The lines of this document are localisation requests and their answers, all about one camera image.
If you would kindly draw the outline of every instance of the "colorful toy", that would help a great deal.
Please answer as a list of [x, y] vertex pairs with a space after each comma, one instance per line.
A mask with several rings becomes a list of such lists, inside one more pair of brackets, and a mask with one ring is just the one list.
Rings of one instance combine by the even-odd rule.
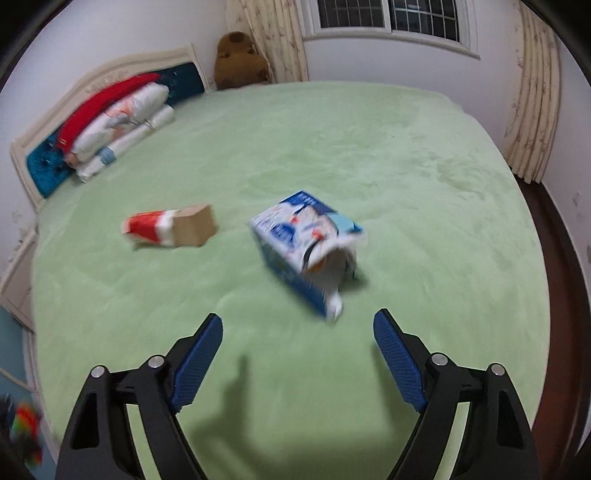
[[19, 458], [29, 467], [41, 465], [39, 423], [43, 416], [30, 403], [20, 402], [10, 431], [11, 442]]

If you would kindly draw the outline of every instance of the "blue and white box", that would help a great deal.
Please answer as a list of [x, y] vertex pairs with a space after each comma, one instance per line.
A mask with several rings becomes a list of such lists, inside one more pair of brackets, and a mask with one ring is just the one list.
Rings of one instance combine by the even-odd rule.
[[306, 192], [249, 221], [267, 266], [329, 320], [343, 310], [339, 284], [354, 276], [363, 229]]

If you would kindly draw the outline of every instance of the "bed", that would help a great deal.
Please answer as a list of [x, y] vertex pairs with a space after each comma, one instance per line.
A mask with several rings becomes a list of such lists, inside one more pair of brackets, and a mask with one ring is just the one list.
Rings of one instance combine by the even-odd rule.
[[[368, 233], [333, 326], [265, 268], [246, 225], [298, 190]], [[219, 232], [199, 249], [121, 235], [133, 213], [200, 202]], [[212, 479], [387, 477], [417, 414], [373, 340], [383, 307], [459, 365], [504, 364], [535, 417], [550, 335], [540, 243], [499, 151], [442, 95], [338, 82], [206, 93], [89, 184], [66, 179], [38, 223], [37, 359], [58, 438], [94, 365], [135, 368], [209, 312], [224, 340], [179, 421]]]

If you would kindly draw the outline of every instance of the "pillow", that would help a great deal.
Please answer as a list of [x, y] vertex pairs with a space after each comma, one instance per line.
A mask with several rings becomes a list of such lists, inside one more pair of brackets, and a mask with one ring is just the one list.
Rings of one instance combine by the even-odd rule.
[[70, 151], [77, 164], [153, 116], [168, 98], [168, 87], [149, 83], [96, 117], [76, 138]]
[[64, 153], [69, 153], [75, 139], [80, 133], [102, 112], [115, 102], [121, 100], [130, 93], [142, 88], [149, 82], [155, 82], [160, 78], [158, 73], [143, 73], [135, 77], [123, 80], [108, 86], [104, 90], [95, 93], [63, 123], [58, 134], [56, 147]]
[[[150, 73], [160, 77], [156, 80], [157, 83], [169, 88], [170, 93], [166, 101], [168, 105], [174, 106], [205, 92], [203, 79], [193, 62]], [[43, 198], [48, 198], [73, 172], [64, 161], [62, 150], [56, 147], [57, 134], [60, 130], [61, 127], [58, 127], [35, 151], [27, 156], [27, 169]]]

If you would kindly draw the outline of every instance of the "red and white box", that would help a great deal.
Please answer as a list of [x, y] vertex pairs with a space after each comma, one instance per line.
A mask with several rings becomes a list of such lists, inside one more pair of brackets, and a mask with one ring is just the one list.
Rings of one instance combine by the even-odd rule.
[[124, 235], [134, 243], [164, 247], [200, 247], [216, 231], [210, 205], [137, 213], [123, 224]]

